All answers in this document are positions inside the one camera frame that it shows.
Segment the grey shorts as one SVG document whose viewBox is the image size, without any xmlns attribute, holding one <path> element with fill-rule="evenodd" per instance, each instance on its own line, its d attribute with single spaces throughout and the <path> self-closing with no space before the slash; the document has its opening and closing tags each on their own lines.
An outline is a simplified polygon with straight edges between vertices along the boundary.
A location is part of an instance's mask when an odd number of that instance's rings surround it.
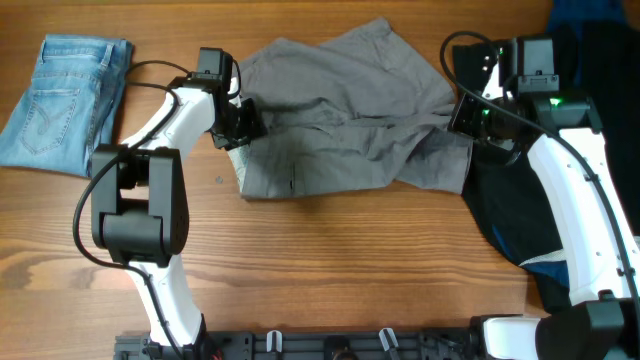
<svg viewBox="0 0 640 360">
<path fill-rule="evenodd" d="M 317 46 L 280 38 L 242 62 L 263 137 L 229 154 L 242 196 L 293 198 L 402 181 L 460 193 L 472 153 L 447 129 L 449 83 L 383 18 Z"/>
</svg>

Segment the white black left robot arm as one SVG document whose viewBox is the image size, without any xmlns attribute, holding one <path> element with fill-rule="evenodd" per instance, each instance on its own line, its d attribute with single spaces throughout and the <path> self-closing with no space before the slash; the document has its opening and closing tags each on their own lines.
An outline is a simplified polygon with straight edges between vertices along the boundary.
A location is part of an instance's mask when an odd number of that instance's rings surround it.
<svg viewBox="0 0 640 360">
<path fill-rule="evenodd" d="M 74 213 L 79 218 L 91 206 L 92 238 L 109 260 L 74 242 L 91 262 L 133 280 L 151 325 L 140 340 L 142 356 L 217 359 L 181 257 L 189 233 L 183 163 L 205 133 L 231 151 L 266 131 L 253 100 L 241 94 L 238 62 L 220 48 L 201 48 L 196 69 L 183 69 L 161 89 L 166 99 L 144 127 L 94 152 L 91 181 Z"/>
</svg>

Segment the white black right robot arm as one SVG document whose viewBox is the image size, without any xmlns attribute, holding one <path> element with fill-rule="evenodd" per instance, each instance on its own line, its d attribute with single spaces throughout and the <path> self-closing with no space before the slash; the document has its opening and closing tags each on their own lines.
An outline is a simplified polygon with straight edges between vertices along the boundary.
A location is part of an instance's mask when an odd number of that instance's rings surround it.
<svg viewBox="0 0 640 360">
<path fill-rule="evenodd" d="M 635 359 L 639 248 L 611 179 L 592 98 L 566 90 L 548 36 L 444 48 L 460 95 L 449 130 L 475 146 L 474 213 L 498 249 L 568 302 L 543 317 L 477 317 L 486 359 Z"/>
</svg>

